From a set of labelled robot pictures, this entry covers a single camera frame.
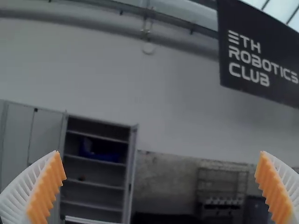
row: white wall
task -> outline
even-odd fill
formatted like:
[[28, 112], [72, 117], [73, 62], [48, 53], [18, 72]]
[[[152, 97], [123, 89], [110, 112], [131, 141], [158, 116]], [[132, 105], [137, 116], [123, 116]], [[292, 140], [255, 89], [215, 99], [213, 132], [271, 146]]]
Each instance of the white wall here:
[[139, 123], [138, 148], [299, 165], [299, 112], [220, 86], [218, 62], [109, 33], [0, 20], [0, 98]]

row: shelf board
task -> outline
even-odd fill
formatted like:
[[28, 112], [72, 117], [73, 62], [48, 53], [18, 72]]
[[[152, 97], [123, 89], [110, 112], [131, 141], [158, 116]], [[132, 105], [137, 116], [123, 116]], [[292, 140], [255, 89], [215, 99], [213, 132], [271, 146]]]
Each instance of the shelf board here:
[[83, 184], [83, 185], [88, 185], [92, 187], [98, 187], [98, 188], [107, 188], [107, 189], [113, 189], [113, 190], [124, 190], [124, 187], [116, 187], [116, 186], [111, 186], [108, 184], [102, 184], [102, 183], [93, 183], [93, 182], [88, 182], [88, 181], [78, 181], [76, 179], [71, 179], [68, 178], [66, 180], [67, 182], [72, 182], [72, 183], [77, 183], [77, 184]]
[[96, 203], [77, 202], [77, 201], [64, 200], [64, 199], [61, 200], [61, 203], [75, 205], [75, 206], [79, 206], [79, 207], [90, 208], [90, 209], [97, 209], [97, 210], [104, 210], [104, 211], [111, 211], [111, 212], [122, 212], [122, 209], [120, 209], [120, 208], [99, 205]]
[[107, 140], [107, 141], [113, 141], [113, 142], [128, 144], [128, 141], [109, 138], [109, 137], [104, 137], [104, 136], [100, 136], [100, 135], [96, 135], [96, 134], [89, 134], [89, 133], [78, 132], [78, 131], [73, 131], [73, 130], [67, 130], [66, 132], [70, 133], [70, 134], [76, 134], [76, 135], [85, 136], [85, 137], [94, 138], [94, 139], [101, 139], [101, 140]]
[[108, 222], [102, 222], [98, 220], [91, 220], [85, 218], [77, 218], [73, 216], [65, 216], [65, 221], [69, 221], [73, 223], [81, 223], [81, 224], [117, 224], [117, 223], [108, 223]]
[[64, 157], [66, 158], [71, 158], [74, 160], [81, 160], [81, 161], [87, 161], [87, 162], [94, 162], [94, 163], [100, 163], [100, 164], [105, 164], [105, 165], [111, 165], [111, 166], [117, 166], [117, 167], [126, 167], [124, 163], [117, 163], [117, 162], [107, 162], [107, 161], [101, 161], [101, 160], [94, 160], [90, 158], [85, 158], [82, 156], [77, 156], [77, 155], [71, 155], [71, 154], [64, 154]]

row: wall-mounted cabinet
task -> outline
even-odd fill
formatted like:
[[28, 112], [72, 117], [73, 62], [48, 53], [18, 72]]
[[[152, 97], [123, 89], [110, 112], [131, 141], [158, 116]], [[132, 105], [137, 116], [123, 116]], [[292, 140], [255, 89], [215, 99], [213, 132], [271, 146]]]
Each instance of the wall-mounted cabinet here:
[[0, 187], [59, 150], [67, 180], [49, 224], [60, 217], [130, 221], [136, 126], [88, 119], [0, 100]]

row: eth robotics club banner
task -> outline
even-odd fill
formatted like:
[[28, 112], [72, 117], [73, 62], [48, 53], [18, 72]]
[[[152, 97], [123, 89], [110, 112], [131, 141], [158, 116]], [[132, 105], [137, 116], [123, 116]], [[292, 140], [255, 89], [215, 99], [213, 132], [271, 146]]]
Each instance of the eth robotics club banner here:
[[221, 85], [299, 108], [299, 33], [239, 1], [218, 0]]

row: cabinet door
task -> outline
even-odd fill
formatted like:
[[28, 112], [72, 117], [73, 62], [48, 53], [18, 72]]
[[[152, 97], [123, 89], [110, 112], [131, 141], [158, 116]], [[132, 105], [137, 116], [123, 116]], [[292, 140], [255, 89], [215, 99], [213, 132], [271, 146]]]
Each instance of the cabinet door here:
[[[58, 147], [61, 158], [63, 158], [64, 155], [64, 141], [66, 135], [67, 121], [68, 121], [68, 115], [66, 115], [65, 113], [63, 116], [60, 142]], [[62, 221], [60, 220], [60, 193], [56, 195], [56, 201], [54, 202], [53, 205], [54, 208], [51, 211], [51, 216], [48, 218], [48, 224], [61, 224]]]
[[136, 139], [138, 126], [131, 127], [128, 147], [128, 160], [125, 182], [125, 196], [123, 204], [122, 223], [129, 224], [131, 220], [132, 200], [134, 191], [134, 176], [136, 164]]
[[0, 192], [1, 192], [1, 171], [2, 171], [2, 158], [3, 158], [3, 139], [5, 131], [5, 122], [7, 115], [7, 102], [0, 100]]
[[61, 112], [35, 109], [29, 147], [30, 164], [53, 150], [58, 150], [62, 121]]
[[28, 165], [34, 108], [9, 103], [3, 139], [1, 190]]

